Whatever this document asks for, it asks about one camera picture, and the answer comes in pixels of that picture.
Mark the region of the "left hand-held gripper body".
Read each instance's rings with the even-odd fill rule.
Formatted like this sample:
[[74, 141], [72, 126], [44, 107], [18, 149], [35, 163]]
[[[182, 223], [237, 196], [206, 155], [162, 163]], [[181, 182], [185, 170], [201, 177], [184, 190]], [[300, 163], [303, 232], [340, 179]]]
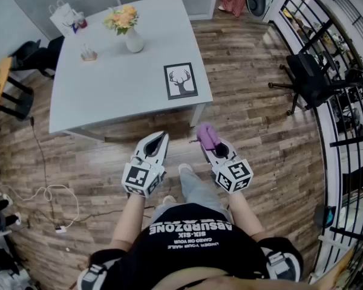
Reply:
[[122, 185], [127, 193], [150, 197], [165, 175], [163, 162], [155, 162], [153, 156], [131, 156], [131, 161], [125, 164]]

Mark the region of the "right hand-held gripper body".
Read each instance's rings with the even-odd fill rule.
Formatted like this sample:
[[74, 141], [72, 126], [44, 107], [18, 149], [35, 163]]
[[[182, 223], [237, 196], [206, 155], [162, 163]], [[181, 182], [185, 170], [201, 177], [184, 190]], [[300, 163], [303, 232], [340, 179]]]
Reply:
[[229, 194], [248, 188], [252, 181], [253, 171], [247, 159], [242, 159], [237, 154], [233, 158], [215, 156], [215, 162], [210, 165], [211, 177]]

